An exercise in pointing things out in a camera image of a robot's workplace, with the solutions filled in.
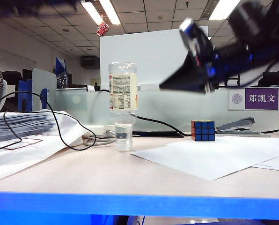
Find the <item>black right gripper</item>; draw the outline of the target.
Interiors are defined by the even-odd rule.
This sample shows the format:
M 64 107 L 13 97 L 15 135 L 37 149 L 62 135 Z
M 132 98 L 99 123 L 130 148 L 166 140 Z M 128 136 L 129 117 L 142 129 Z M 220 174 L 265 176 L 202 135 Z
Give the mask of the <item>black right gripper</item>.
M 224 47 L 214 47 L 205 32 L 191 18 L 186 18 L 180 24 L 179 32 L 188 52 L 183 65 L 159 84 L 161 90 L 205 94 L 218 89 L 215 81 L 224 81 L 253 67 L 254 53 L 245 43 L 235 42 Z M 212 65 L 214 77 L 209 75 L 206 66 L 198 65 Z

